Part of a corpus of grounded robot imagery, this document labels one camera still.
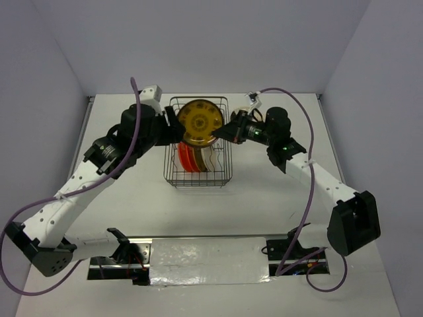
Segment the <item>orange plastic plate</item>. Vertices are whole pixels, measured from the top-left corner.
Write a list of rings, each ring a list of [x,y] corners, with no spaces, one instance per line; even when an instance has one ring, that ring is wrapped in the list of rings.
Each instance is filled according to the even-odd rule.
[[[181,142],[178,144],[178,157],[179,161],[186,172],[193,172],[194,169],[190,164],[190,159],[188,156],[187,146]]]

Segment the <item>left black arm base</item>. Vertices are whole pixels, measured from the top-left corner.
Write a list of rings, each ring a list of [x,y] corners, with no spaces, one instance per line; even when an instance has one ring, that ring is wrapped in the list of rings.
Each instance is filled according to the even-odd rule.
[[[125,277],[130,279],[134,285],[150,285],[150,245],[141,247],[139,244],[131,242],[116,228],[109,228],[107,231],[118,241],[118,247],[110,258],[125,269]]]

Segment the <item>cream plate with black mark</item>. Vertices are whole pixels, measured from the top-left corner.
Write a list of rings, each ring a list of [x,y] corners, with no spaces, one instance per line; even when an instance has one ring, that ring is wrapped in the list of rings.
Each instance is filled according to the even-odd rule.
[[[240,111],[249,112],[249,110],[250,110],[250,106],[238,107],[238,108],[235,108],[232,111],[231,115],[235,115],[236,116]]]

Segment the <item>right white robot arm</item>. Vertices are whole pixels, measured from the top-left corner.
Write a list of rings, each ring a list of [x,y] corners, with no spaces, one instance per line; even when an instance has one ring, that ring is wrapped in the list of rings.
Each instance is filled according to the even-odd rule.
[[[310,152],[291,136],[291,121],[283,108],[267,110],[263,122],[256,122],[241,110],[212,134],[234,144],[254,141],[265,145],[275,167],[300,184],[313,187],[313,195],[320,197],[331,212],[327,238],[340,255],[348,256],[380,237],[374,195],[369,191],[357,192],[313,162]]]

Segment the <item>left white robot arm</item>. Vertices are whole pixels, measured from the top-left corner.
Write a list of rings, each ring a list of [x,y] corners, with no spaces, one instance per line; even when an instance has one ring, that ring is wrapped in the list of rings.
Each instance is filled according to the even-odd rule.
[[[68,230],[89,204],[149,149],[179,143],[184,132],[171,106],[158,113],[146,104],[131,105],[123,111],[119,124],[93,142],[57,194],[41,202],[40,210],[23,223],[9,223],[6,235],[46,277],[87,258],[104,256],[117,264],[126,261],[135,247],[118,229],[79,236]]]

